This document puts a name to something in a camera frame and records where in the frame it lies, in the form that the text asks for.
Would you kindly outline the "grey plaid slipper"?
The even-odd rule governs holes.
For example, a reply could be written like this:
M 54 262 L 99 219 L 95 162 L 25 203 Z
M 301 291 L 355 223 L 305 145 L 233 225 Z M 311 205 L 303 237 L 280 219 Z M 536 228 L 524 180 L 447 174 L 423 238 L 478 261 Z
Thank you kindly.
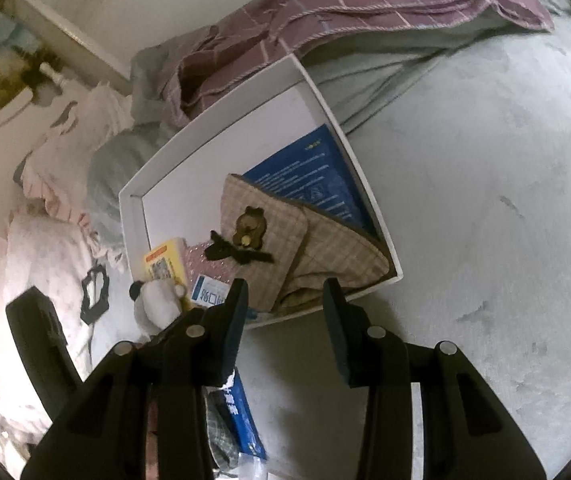
M 232 431 L 224 421 L 215 394 L 206 394 L 206 422 L 210 452 L 220 471 L 229 472 L 238 467 L 240 449 Z

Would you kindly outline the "dark blue printed packet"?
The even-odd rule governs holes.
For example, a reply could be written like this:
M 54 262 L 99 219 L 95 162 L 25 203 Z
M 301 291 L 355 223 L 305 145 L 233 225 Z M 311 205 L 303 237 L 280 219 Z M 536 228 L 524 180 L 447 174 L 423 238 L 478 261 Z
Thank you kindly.
M 263 191 L 300 200 L 358 229 L 373 228 L 333 131 L 322 125 L 246 171 Z

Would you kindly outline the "clear plastic label bag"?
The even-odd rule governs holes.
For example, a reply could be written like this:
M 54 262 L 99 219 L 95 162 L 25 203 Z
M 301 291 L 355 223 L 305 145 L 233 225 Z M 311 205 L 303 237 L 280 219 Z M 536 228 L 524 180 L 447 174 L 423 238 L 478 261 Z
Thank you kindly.
M 260 457 L 240 453 L 238 454 L 238 465 L 231 471 L 217 472 L 215 478 L 227 480 L 268 480 L 268 465 Z

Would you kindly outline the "blue eye mask packet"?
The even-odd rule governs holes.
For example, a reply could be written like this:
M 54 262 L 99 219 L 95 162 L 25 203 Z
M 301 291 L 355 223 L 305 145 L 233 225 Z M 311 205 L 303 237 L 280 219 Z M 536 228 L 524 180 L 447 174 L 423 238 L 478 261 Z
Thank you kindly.
M 215 394 L 215 401 L 224 421 L 232 431 L 240 453 L 262 460 L 267 452 L 262 444 L 247 401 L 243 382 L 236 368 L 248 310 L 246 281 L 237 278 L 226 298 L 203 311 L 200 323 L 186 330 L 194 348 L 189 355 L 195 359 L 194 377 L 206 394 Z

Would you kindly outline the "yellow sponge pack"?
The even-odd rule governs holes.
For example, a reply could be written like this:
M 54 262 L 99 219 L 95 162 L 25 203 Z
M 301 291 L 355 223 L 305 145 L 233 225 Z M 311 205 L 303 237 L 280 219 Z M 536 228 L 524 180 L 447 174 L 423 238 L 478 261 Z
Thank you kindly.
M 172 278 L 177 284 L 189 285 L 186 270 L 186 242 L 174 237 L 153 248 L 144 258 L 144 269 L 150 280 Z

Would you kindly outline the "white plush dog toy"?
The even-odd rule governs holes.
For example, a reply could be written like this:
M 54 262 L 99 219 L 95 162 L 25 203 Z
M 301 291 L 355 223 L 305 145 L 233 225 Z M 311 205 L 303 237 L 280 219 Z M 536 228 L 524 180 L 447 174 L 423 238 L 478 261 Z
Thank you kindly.
M 144 335 L 152 337 L 163 332 L 182 313 L 186 286 L 173 278 L 135 281 L 129 287 L 129 296 L 136 325 Z

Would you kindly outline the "purple striped blanket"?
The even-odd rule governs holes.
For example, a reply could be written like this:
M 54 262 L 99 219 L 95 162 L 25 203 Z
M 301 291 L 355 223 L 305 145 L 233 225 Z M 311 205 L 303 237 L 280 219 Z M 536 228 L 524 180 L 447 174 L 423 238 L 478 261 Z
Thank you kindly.
M 164 118 L 180 128 L 280 58 L 332 39 L 448 29 L 486 10 L 524 29 L 553 27 L 539 0 L 252 0 L 194 32 L 168 58 L 158 85 Z

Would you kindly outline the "pink sparkly scrub sponge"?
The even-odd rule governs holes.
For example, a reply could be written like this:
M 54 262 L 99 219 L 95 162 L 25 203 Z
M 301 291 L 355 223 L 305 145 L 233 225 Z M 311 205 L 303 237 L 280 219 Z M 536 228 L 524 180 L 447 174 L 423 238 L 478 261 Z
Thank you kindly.
M 235 278 L 238 263 L 231 258 L 208 260 L 205 256 L 205 249 L 210 245 L 212 245 L 211 242 L 206 242 L 186 248 L 186 270 L 192 286 L 196 284 L 200 275 L 226 284 L 231 284 Z

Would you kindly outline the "white cardboard box tray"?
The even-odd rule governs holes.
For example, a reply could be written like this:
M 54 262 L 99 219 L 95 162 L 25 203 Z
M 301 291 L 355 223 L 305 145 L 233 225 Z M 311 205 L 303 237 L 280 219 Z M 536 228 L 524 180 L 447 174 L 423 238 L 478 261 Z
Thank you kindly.
M 327 125 L 344 154 L 377 239 L 396 274 L 356 290 L 351 299 L 399 282 L 404 271 L 381 208 L 342 128 L 314 81 L 290 54 L 250 77 L 200 114 L 161 148 L 119 193 L 131 277 L 143 281 L 143 258 L 174 237 L 203 242 L 220 220 L 228 174 L 245 174 L 265 159 Z

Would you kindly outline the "white floral pillow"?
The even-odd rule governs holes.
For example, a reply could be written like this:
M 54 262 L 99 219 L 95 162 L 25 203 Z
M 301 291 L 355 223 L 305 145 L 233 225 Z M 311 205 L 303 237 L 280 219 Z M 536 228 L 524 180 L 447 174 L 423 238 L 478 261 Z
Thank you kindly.
M 40 410 L 41 403 L 16 350 L 5 307 L 25 290 L 38 288 L 55 308 L 67 351 L 81 378 L 91 370 L 92 329 L 80 320 L 81 281 L 93 255 L 76 224 L 46 214 L 16 212 L 0 236 L 0 401 Z

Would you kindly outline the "pink ruffled pillow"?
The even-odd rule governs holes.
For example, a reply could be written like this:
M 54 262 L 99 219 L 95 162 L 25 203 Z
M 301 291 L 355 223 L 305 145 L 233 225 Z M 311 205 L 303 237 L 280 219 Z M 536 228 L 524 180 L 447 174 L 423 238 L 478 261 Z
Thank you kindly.
M 46 213 L 87 226 L 86 199 L 92 156 L 133 125 L 132 97 L 99 84 L 68 103 L 20 168 L 20 187 L 28 200 L 42 200 Z

